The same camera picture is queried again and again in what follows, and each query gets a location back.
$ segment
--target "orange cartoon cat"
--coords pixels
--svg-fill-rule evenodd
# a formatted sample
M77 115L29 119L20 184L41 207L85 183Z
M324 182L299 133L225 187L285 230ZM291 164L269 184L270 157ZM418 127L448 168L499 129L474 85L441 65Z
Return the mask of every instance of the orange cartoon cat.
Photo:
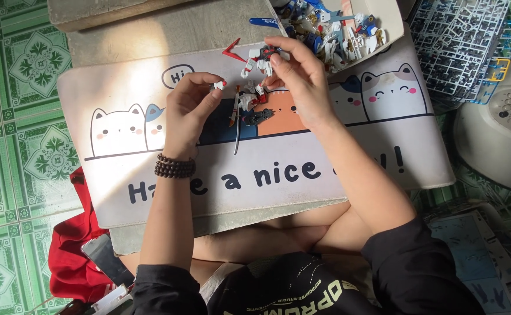
M290 91L273 91L267 95L268 102L254 107L254 111L266 108L272 110L273 117L257 125L258 136L306 130L294 106Z

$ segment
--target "tiled floor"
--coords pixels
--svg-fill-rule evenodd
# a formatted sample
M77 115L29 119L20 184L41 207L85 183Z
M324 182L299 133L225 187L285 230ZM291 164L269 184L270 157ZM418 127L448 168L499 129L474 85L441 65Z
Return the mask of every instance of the tiled floor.
M57 97L71 68L67 39L46 0L0 0L0 315L28 314L51 298L53 226L82 211L69 174L75 148ZM52 299L34 315L53 314Z

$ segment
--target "white cartoon cat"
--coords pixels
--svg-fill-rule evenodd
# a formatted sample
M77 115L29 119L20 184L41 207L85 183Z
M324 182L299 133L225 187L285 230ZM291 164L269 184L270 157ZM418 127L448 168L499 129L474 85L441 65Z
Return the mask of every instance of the white cartoon cat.
M92 154L104 156L146 151L145 114L139 104L106 114L98 108L90 126Z
M164 148L166 141L166 108L158 108L155 104L150 104L147 108L145 119L145 132L147 137L147 148L149 150L159 150Z
M333 99L333 109L343 124L367 122L362 106L361 83L351 75L343 83L329 84L329 94Z
M408 63L399 70L362 75L362 101L370 121L427 113L423 91Z

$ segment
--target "cat cartoon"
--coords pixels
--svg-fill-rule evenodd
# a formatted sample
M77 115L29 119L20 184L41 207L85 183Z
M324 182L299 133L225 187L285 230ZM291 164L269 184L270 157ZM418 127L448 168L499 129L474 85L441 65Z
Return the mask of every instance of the cat cartoon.
M362 74L362 101L370 121L427 114L423 91L408 63L399 70Z
M147 107L145 119L145 132L148 150L160 150L164 148L166 141L166 108L158 108L155 104Z
M300 120L290 91L272 91L267 98L267 103L254 107L254 111L262 111L266 108L273 111L273 117L257 125L258 136L307 129Z
M333 109L343 124L367 122L361 99L361 83L357 76L350 75L343 83L329 84Z
M98 108L92 115L90 126L92 154L104 156L146 151L144 128L145 114L139 104L134 104L128 111L108 114Z
M209 115L203 132L199 137L200 145L220 144L224 142L236 141L236 123L230 127L230 114L234 109L234 99L223 99L217 108ZM242 116L248 115L249 112L243 111ZM254 125L246 125L240 119L240 140L255 138L257 136L257 127Z

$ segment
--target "hand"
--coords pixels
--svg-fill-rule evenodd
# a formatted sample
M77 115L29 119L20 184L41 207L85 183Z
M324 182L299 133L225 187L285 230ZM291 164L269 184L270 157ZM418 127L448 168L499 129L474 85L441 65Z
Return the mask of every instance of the hand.
M311 131L323 125L339 123L331 105L323 63L296 39L272 36L267 37L265 42L282 48L292 57L290 61L285 61L279 54L273 54L271 65L274 74L266 78L263 85L270 90L280 86L289 89L302 123Z
M224 80L207 72L187 73L166 98L164 156L188 161L210 113L220 104L222 91L209 93L209 84Z

